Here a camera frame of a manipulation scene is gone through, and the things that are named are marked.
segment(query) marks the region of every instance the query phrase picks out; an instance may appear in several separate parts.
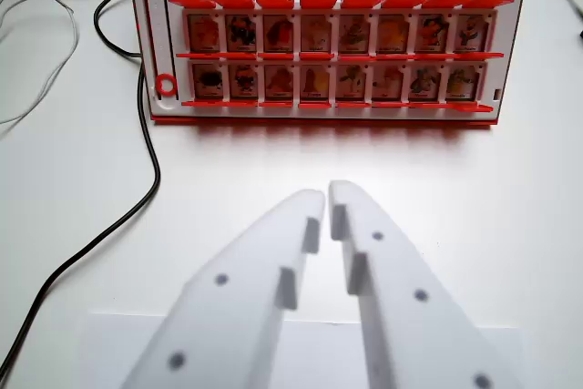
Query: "white cable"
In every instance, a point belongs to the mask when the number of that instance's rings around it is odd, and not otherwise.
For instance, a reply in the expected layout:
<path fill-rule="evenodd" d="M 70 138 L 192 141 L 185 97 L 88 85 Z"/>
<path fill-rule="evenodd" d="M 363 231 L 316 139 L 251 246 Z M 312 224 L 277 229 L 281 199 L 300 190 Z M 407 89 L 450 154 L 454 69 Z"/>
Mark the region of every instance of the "white cable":
<path fill-rule="evenodd" d="M 6 9 L 2 13 L 2 15 L 0 15 L 0 28 L 2 28 L 2 24 L 4 22 L 4 17 L 6 16 L 6 13 L 8 11 L 10 11 L 12 8 L 14 8 L 15 6 L 20 5 L 26 1 L 27 0 L 19 0 L 15 4 L 10 5 L 8 7 L 8 9 Z M 69 18 L 71 19 L 71 25 L 73 26 L 73 45 L 71 46 L 71 50 L 69 50 L 68 54 L 66 54 L 65 58 L 63 58 L 63 61 L 61 61 L 55 67 L 55 69 L 48 75 L 45 83 L 43 84 L 40 91 L 38 92 L 38 95 L 36 95 L 36 99 L 34 100 L 33 104 L 28 109 L 26 109 L 25 111 L 20 113 L 18 116 L 14 116 L 13 118 L 6 118 L 4 120 L 0 120 L 0 125 L 2 125 L 3 123 L 13 122 L 15 120 L 20 120 L 22 118 L 25 118 L 28 115 L 28 113 L 30 113 L 33 109 L 35 109 L 35 107 L 38 104 L 40 104 L 41 101 L 45 98 L 46 94 L 48 93 L 50 88 L 53 86 L 53 83 L 55 82 L 55 79 L 58 76 L 59 72 L 65 66 L 65 64 L 69 60 L 69 58 L 71 56 L 73 56 L 73 53 L 75 52 L 75 49 L 77 48 L 77 44 L 79 42 L 79 35 L 77 33 L 77 24 L 75 23 L 75 18 L 73 18 L 73 10 L 70 7 L 68 7 L 67 5 L 65 5 L 60 0 L 54 0 L 54 1 L 56 1 L 57 3 L 59 3 L 61 6 L 63 6 L 66 9 L 67 13 L 69 14 Z"/>

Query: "white tabletop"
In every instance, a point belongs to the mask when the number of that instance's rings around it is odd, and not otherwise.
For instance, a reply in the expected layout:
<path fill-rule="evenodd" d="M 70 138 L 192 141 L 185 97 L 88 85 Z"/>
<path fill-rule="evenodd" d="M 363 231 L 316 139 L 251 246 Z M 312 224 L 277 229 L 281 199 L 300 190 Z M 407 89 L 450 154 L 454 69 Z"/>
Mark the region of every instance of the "white tabletop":
<path fill-rule="evenodd" d="M 98 39 L 92 16 L 101 0 L 63 1 L 79 23 L 77 52 L 31 115 L 0 127 L 2 359 L 48 274 L 153 179 L 137 64 Z M 137 50 L 130 0 L 102 23 L 114 42 Z M 524 0 L 501 118 L 490 129 L 150 124 L 158 196 L 58 282 L 8 388 L 74 388 L 88 312 L 167 312 L 193 272 L 263 212 L 297 189 L 326 190 L 331 179 L 372 193 L 477 325 L 523 329 L 529 388 L 579 388 L 581 29 L 566 0 Z M 0 115 L 32 100 L 70 38 L 66 12 L 49 0 L 9 14 Z M 340 244 L 327 231 L 290 317 L 359 319 Z"/>

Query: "red slot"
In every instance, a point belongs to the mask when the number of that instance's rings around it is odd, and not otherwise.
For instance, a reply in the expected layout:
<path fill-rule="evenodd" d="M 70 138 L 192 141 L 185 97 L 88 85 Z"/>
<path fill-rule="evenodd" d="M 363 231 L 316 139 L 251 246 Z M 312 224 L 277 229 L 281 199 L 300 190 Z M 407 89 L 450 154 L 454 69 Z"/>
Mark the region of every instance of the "red slot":
<path fill-rule="evenodd" d="M 253 0 L 215 0 L 219 5 L 225 9 L 254 9 L 255 2 Z"/>
<path fill-rule="evenodd" d="M 469 0 L 463 8 L 484 8 L 493 9 L 497 6 L 512 4 L 514 0 Z"/>
<path fill-rule="evenodd" d="M 169 2 L 191 9 L 213 9 L 217 6 L 212 0 L 169 0 Z"/>
<path fill-rule="evenodd" d="M 261 102 L 260 107 L 293 107 L 293 102 Z"/>
<path fill-rule="evenodd" d="M 465 54 L 455 54 L 454 59 L 462 61 L 480 61 L 488 58 L 502 58 L 504 54 L 500 52 L 468 52 Z"/>
<path fill-rule="evenodd" d="M 376 58 L 370 55 L 338 55 L 339 61 L 374 61 Z"/>
<path fill-rule="evenodd" d="M 263 9 L 293 9 L 293 0 L 256 0 Z"/>
<path fill-rule="evenodd" d="M 371 9 L 379 2 L 381 2 L 381 0 L 343 0 L 340 4 L 340 8 Z"/>
<path fill-rule="evenodd" d="M 371 106 L 368 102 L 338 102 L 336 101 L 336 107 L 338 108 L 368 108 Z"/>
<path fill-rule="evenodd" d="M 261 52 L 259 54 L 259 56 L 263 59 L 285 59 L 288 61 L 293 60 L 293 54 L 272 54 L 272 53 Z"/>
<path fill-rule="evenodd" d="M 332 58 L 334 58 L 333 54 L 325 52 L 300 52 L 301 60 L 331 60 Z"/>
<path fill-rule="evenodd" d="M 383 0 L 381 8 L 413 8 L 425 0 Z"/>
<path fill-rule="evenodd" d="M 471 0 L 425 0 L 422 8 L 453 8 L 458 5 L 465 5 Z"/>
<path fill-rule="evenodd" d="M 336 5 L 336 0 L 300 0 L 304 9 L 330 9 Z"/>
<path fill-rule="evenodd" d="M 326 102 L 300 102 L 298 108 L 330 108 L 332 104 L 328 101 Z"/>

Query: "black cable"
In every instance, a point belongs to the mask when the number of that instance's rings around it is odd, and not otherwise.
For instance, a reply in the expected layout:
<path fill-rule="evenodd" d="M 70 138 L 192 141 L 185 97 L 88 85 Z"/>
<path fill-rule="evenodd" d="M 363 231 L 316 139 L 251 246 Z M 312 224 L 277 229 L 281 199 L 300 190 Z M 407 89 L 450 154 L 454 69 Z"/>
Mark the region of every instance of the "black cable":
<path fill-rule="evenodd" d="M 104 4 L 106 5 L 107 2 L 102 3 L 99 5 L 98 8 L 103 8 Z M 118 52 L 121 55 L 129 54 L 128 56 L 133 57 L 135 54 L 131 54 L 115 45 L 110 43 L 108 45 L 114 51 Z M 148 190 L 148 193 L 144 195 L 144 197 L 139 200 L 139 202 L 134 205 L 126 214 L 124 214 L 121 218 L 116 220 L 112 225 L 110 225 L 106 230 L 103 230 L 95 239 L 93 239 L 87 246 L 61 264 L 45 281 L 43 286 L 40 288 L 40 291 L 36 295 L 35 299 L 33 300 L 33 304 L 28 311 L 28 314 L 25 317 L 25 321 L 20 328 L 18 335 L 15 338 L 10 351 L 6 355 L 2 366 L 0 366 L 0 387 L 3 386 L 5 383 L 5 379 L 10 373 L 11 369 L 13 368 L 16 358 L 18 357 L 18 353 L 20 352 L 22 345 L 25 341 L 26 336 L 30 330 L 30 327 L 33 324 L 33 321 L 38 313 L 45 297 L 49 293 L 52 285 L 56 281 L 59 276 L 63 274 L 67 269 L 73 266 L 76 262 L 81 260 L 85 257 L 88 253 L 91 252 L 101 241 L 103 241 L 107 236 L 109 236 L 112 232 L 117 230 L 121 225 L 123 225 L 129 218 L 131 218 L 134 214 L 136 214 L 142 207 L 144 207 L 149 201 L 154 198 L 154 195 L 159 189 L 160 181 L 161 181 L 161 172 L 160 166 L 158 163 L 158 157 L 156 156 L 156 151 L 154 150 L 154 146 L 152 145 L 152 140 L 148 133 L 148 123 L 146 122 L 146 116 L 144 114 L 144 65 L 142 64 L 139 69 L 138 75 L 138 92 L 137 92 L 137 100 L 138 100 L 138 117 L 139 117 L 139 125 L 142 129 L 142 134 L 144 136 L 144 141 L 146 142 L 146 147 L 148 148 L 148 154 L 152 161 L 152 166 L 154 168 L 154 182 L 152 186 Z"/>
<path fill-rule="evenodd" d="M 114 45 L 111 41 L 107 39 L 103 32 L 101 32 L 101 27 L 99 27 L 99 16 L 101 15 L 101 11 L 103 10 L 103 8 L 111 1 L 112 0 L 104 0 L 103 2 L 101 2 L 99 6 L 96 8 L 95 13 L 93 14 L 93 26 L 95 27 L 97 35 L 99 36 L 99 38 L 101 38 L 101 41 L 103 41 L 105 45 L 114 52 L 129 58 L 141 58 L 141 54 L 138 52 L 128 52 L 127 50 Z"/>

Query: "cow character card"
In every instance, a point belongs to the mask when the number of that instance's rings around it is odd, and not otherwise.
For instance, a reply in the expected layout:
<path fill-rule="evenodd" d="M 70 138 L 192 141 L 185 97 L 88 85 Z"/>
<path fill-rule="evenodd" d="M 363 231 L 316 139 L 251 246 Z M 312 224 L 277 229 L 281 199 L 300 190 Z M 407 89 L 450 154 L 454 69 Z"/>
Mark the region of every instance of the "cow character card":
<path fill-rule="evenodd" d="M 248 15 L 225 15 L 227 50 L 229 52 L 255 52 L 255 22 Z"/>
<path fill-rule="evenodd" d="M 302 15 L 302 52 L 330 52 L 332 24 L 325 15 Z"/>
<path fill-rule="evenodd" d="M 379 15 L 377 27 L 378 54 L 402 54 L 407 48 L 409 22 L 404 15 Z"/>
<path fill-rule="evenodd" d="M 324 66 L 302 66 L 300 98 L 328 99 L 329 81 L 330 76 Z"/>
<path fill-rule="evenodd" d="M 219 24 L 210 15 L 189 15 L 190 52 L 219 52 Z"/>
<path fill-rule="evenodd" d="M 488 23 L 482 15 L 460 15 L 455 33 L 455 52 L 483 52 Z"/>
<path fill-rule="evenodd" d="M 436 67 L 416 67 L 411 72 L 409 100 L 437 100 L 441 73 Z"/>
<path fill-rule="evenodd" d="M 403 73 L 397 66 L 376 66 L 373 73 L 373 99 L 401 100 Z"/>
<path fill-rule="evenodd" d="M 229 66 L 230 97 L 253 99 L 257 97 L 257 73 L 249 65 Z"/>
<path fill-rule="evenodd" d="M 293 98 L 293 74 L 286 66 L 265 66 L 265 98 Z"/>
<path fill-rule="evenodd" d="M 448 27 L 441 14 L 420 15 L 415 52 L 444 52 Z"/>
<path fill-rule="evenodd" d="M 447 100 L 474 100 L 478 74 L 472 66 L 452 66 L 447 79 Z"/>
<path fill-rule="evenodd" d="M 364 99 L 364 83 L 366 74 L 361 66 L 338 66 L 336 75 L 336 99 L 362 100 Z"/>
<path fill-rule="evenodd" d="M 338 53 L 365 54 L 368 52 L 368 36 L 371 26 L 364 15 L 340 16 Z"/>
<path fill-rule="evenodd" d="M 195 98 L 222 99 L 222 74 L 214 64 L 193 64 Z"/>
<path fill-rule="evenodd" d="M 293 52 L 293 23 L 286 15 L 263 17 L 265 52 Z"/>

